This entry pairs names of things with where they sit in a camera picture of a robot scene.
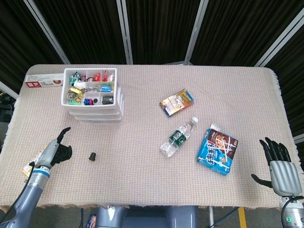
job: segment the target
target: black cap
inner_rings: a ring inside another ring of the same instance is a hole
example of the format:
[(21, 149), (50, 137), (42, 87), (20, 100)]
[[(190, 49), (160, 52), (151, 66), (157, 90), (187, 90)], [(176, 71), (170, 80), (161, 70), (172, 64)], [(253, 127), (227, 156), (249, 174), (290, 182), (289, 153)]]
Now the black cap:
[(96, 153), (91, 153), (91, 156), (89, 157), (89, 160), (95, 161)]

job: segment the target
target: cable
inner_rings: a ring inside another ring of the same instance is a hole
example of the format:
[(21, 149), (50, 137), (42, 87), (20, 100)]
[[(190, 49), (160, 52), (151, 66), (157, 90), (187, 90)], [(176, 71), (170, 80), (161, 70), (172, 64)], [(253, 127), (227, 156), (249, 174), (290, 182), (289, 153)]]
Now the cable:
[(79, 228), (83, 228), (84, 227), (84, 209), (81, 208), (81, 220), (80, 220), (80, 224), (79, 224)]
[(283, 206), (282, 211), (281, 211), (281, 222), (282, 225), (284, 227), (284, 211), (287, 207), (287, 205), (291, 202), (291, 201), (297, 201), (297, 200), (303, 200), (304, 196), (296, 196), (296, 197), (291, 197)]
[(228, 218), (230, 215), (233, 214), (233, 212), (235, 212), (239, 207), (236, 207), (235, 209), (233, 209), (231, 212), (229, 212), (227, 215), (225, 215), (224, 217), (222, 217), (219, 221), (217, 221), (216, 223), (214, 223), (211, 227), (207, 227), (207, 228), (214, 228), (216, 227), (217, 224), (219, 224), (221, 221), (223, 221), (224, 219)]
[(3, 222), (3, 220), (5, 219), (5, 217), (9, 214), (10, 210), (14, 207), (14, 205), (17, 203), (17, 201), (19, 200), (19, 198), (22, 196), (22, 194), (23, 194), (25, 188), (27, 187), (27, 185), (28, 185), (28, 183), (29, 183), (29, 179), (30, 179), (30, 177), (32, 176), (32, 173), (33, 173), (33, 171), (34, 171), (35, 163), (32, 161), (29, 165), (32, 167), (32, 170), (30, 171), (30, 174), (29, 174), (29, 176), (28, 176), (28, 180), (27, 180), (27, 182), (25, 183), (25, 185), (24, 185), (24, 187), (23, 187), (21, 193), (19, 194), (19, 196), (17, 197), (17, 199), (15, 200), (15, 202), (10, 206), (9, 210), (5, 213), (4, 217), (1, 219), (0, 224)]

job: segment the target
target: table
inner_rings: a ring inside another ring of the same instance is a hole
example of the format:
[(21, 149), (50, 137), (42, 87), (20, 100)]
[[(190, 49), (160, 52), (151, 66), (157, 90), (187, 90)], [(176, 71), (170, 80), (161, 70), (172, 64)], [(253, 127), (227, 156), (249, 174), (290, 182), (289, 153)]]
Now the table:
[[(80, 124), (60, 105), (61, 87), (23, 86), (0, 156), (0, 205), (11, 205), (25, 180), (22, 167), (68, 126), (62, 143), (73, 156), (56, 164), (38, 206), (199, 205), (278, 207), (279, 196), (256, 184), (269, 180), (259, 139), (282, 142), (300, 162), (278, 80), (257, 67), (36, 65), (27, 74), (61, 73), (66, 67), (116, 67), (125, 95), (121, 126)], [(159, 102), (186, 88), (195, 104), (167, 117)], [(192, 116), (193, 135), (171, 157), (160, 145)], [(205, 130), (217, 123), (239, 140), (231, 173), (221, 176), (196, 163)], [(96, 161), (88, 159), (96, 152)]]

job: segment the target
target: floor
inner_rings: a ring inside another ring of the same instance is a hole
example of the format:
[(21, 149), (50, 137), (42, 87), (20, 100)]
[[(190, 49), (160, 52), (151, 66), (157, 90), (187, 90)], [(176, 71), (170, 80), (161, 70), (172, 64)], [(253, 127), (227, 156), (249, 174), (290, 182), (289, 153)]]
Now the floor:
[[(217, 221), (233, 208), (214, 208), (214, 220)], [(84, 209), (84, 227), (91, 213), (96, 213), (97, 208)], [(198, 228), (207, 228), (209, 215), (207, 209), (198, 209)], [(245, 209), (246, 225), (240, 226), (238, 211), (223, 220), (218, 228), (282, 228), (281, 214), (278, 209)], [(81, 219), (79, 208), (63, 209), (52, 206), (46, 209), (36, 208), (31, 219), (31, 228), (77, 228)]]

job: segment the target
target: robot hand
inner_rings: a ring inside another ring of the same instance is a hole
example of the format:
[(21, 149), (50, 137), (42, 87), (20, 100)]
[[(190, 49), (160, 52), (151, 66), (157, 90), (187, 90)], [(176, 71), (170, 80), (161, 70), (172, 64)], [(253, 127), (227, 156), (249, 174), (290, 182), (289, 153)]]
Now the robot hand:
[(299, 175), (295, 164), (290, 160), (286, 147), (269, 138), (265, 138), (268, 145), (260, 140), (263, 146), (266, 160), (268, 162), (271, 181), (261, 180), (256, 175), (251, 177), (259, 184), (273, 188), (275, 193), (281, 196), (280, 207), (281, 221), (284, 228), (303, 228), (304, 227), (304, 208), (298, 200), (303, 196)]

